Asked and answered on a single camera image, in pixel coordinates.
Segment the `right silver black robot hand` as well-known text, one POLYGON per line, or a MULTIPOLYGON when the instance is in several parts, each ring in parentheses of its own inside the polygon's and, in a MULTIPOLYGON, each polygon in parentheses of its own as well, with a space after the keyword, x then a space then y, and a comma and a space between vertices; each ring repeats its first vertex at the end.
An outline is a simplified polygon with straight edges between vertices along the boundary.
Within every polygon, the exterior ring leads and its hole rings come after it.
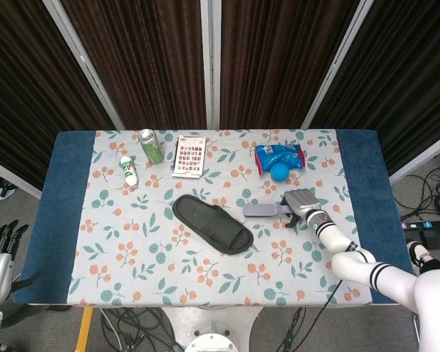
POLYGON ((288 206, 292 216, 286 228, 294 228, 300 221, 307 222, 309 214, 321 210, 321 203, 308 188, 286 191, 280 205, 288 206))

